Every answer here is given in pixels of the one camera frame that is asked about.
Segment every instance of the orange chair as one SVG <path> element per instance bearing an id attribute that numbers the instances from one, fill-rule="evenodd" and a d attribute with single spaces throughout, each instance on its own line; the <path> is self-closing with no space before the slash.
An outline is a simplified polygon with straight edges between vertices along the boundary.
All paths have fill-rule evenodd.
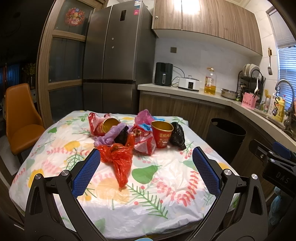
<path id="1" fill-rule="evenodd" d="M 5 94 L 6 136 L 11 152 L 23 163 L 21 153 L 32 147 L 45 131 L 28 84 L 9 87 Z"/>

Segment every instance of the blue glove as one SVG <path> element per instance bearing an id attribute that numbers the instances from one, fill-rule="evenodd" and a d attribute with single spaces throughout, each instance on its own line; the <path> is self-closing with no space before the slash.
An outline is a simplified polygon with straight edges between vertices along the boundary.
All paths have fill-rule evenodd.
<path id="1" fill-rule="evenodd" d="M 152 118 L 153 118 L 154 120 L 156 120 L 156 121 L 165 121 L 164 118 L 157 118 L 157 117 L 155 117 L 155 116 L 153 116 Z"/>
<path id="2" fill-rule="evenodd" d="M 138 125 L 138 126 L 142 127 L 146 131 L 152 131 L 151 125 L 147 125 L 147 124 L 143 123 L 143 124 Z"/>

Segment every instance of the wall decoration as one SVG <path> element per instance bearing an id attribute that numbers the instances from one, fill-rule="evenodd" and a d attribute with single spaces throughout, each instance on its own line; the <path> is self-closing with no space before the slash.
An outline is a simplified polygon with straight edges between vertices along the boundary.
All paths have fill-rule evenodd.
<path id="1" fill-rule="evenodd" d="M 79 8 L 70 8 L 65 16 L 65 23 L 70 26 L 78 26 L 84 21 L 84 11 Z"/>

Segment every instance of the glass door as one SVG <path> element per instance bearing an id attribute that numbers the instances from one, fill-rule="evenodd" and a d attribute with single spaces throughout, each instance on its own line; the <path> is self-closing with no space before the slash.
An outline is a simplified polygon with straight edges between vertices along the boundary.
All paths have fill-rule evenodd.
<path id="1" fill-rule="evenodd" d="M 83 109 L 82 64 L 89 21 L 108 0 L 56 0 L 46 21 L 37 60 L 38 108 L 48 128 Z"/>

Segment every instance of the floral tablecloth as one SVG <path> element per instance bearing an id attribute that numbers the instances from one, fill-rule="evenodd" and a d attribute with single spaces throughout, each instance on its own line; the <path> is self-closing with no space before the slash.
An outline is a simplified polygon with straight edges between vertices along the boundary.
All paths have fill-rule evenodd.
<path id="1" fill-rule="evenodd" d="M 9 190 L 11 199 L 21 209 L 25 210 L 37 173 L 50 177 L 64 169 L 71 170 L 94 148 L 89 133 L 89 113 L 74 111 L 68 114 L 48 128 L 35 144 Z M 114 114 L 112 117 L 133 125 L 135 115 Z M 84 195 L 78 197 L 86 214 L 107 239 L 155 238 L 155 234 L 181 230 L 206 215 L 215 196 L 208 192 L 192 162 L 192 150 L 196 146 L 200 146 L 208 158 L 216 160 L 222 169 L 230 168 L 237 175 L 188 127 L 187 121 L 180 117 L 160 118 L 182 125 L 185 150 L 168 145 L 165 149 L 156 149 L 152 156 L 134 153 L 128 184 L 122 190 L 112 167 L 101 162 Z M 54 197 L 66 227 L 74 230 L 59 196 Z M 235 195 L 230 209 L 236 205 L 237 198 Z"/>

